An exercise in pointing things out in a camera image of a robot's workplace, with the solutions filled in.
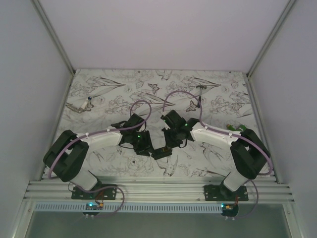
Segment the black fuse box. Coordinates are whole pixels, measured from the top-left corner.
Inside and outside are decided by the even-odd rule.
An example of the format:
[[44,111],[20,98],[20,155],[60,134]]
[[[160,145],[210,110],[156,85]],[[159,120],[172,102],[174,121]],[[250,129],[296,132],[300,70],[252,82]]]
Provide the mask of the black fuse box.
[[169,147],[161,147],[159,149],[154,149],[152,151],[151,156],[155,159],[161,159],[172,155],[172,148]]

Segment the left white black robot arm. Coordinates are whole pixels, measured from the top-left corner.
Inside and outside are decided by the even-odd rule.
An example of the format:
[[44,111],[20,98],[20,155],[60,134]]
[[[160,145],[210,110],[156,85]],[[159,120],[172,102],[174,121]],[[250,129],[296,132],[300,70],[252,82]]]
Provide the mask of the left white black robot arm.
[[80,187],[89,199],[98,198],[101,193],[98,178],[82,168],[86,155],[119,145],[123,139],[138,133],[145,123],[145,119],[133,114],[123,125],[114,124],[101,131],[85,134],[64,131],[43,158],[44,164],[49,167],[48,177],[55,174],[63,182]]

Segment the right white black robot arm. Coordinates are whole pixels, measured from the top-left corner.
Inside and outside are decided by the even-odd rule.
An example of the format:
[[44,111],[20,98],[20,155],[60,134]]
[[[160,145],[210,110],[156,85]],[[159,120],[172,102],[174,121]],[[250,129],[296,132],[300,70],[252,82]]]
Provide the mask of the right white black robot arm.
[[207,125],[201,119],[186,121],[175,110],[163,114],[161,119],[165,123],[163,132],[166,140],[175,143],[190,140],[230,149],[235,168],[216,186],[216,194],[220,194],[224,200],[232,200],[244,183],[261,174],[264,165],[267,164],[269,170],[262,175],[272,173],[270,153],[251,129],[232,131]]

